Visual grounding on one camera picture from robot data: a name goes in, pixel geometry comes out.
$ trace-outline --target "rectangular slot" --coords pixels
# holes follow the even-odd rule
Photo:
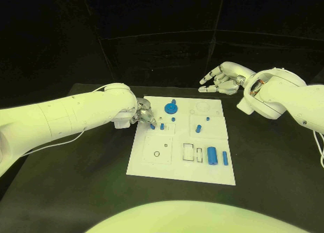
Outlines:
[[[198,148],[198,162],[202,163],[202,148]]]
[[[195,155],[193,155],[193,144],[183,144],[183,150],[185,150],[185,154],[183,154],[183,160],[186,161],[193,161],[195,160]]]

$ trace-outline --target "blue object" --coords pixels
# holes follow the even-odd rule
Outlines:
[[[198,125],[196,133],[200,133],[200,129],[202,129],[202,126],[200,126],[200,125]]]
[[[209,165],[218,164],[218,157],[216,157],[216,148],[209,147],[208,148],[208,158],[209,158]]]
[[[224,151],[224,165],[228,166],[226,151]]]
[[[164,110],[167,114],[175,114],[177,112],[176,100],[173,100],[172,103],[166,105]]]

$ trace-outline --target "blue block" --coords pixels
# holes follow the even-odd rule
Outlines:
[[[228,166],[226,151],[224,151],[224,165]]]
[[[200,129],[202,129],[202,126],[200,126],[200,125],[198,125],[196,133],[200,133]]]
[[[218,157],[216,157],[216,148],[209,147],[208,148],[208,158],[209,158],[209,165],[218,164]]]

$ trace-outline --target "black table surface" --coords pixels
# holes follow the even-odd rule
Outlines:
[[[75,84],[69,95],[97,87]],[[131,90],[137,97],[222,100],[236,186],[126,175],[137,126],[115,129],[108,123],[29,156],[0,202],[0,233],[84,232],[118,212],[164,200],[228,204],[324,232],[319,149],[290,114],[278,120],[247,115],[236,108],[242,91],[228,96],[175,87]]]

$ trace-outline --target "white pegboard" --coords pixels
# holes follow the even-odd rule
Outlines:
[[[235,185],[221,100],[144,98],[151,103],[157,126],[153,130],[149,124],[139,123],[127,175]],[[177,112],[170,115],[164,106],[173,99]],[[218,165],[208,163],[208,147],[216,148]],[[224,151],[228,166],[224,165]]]

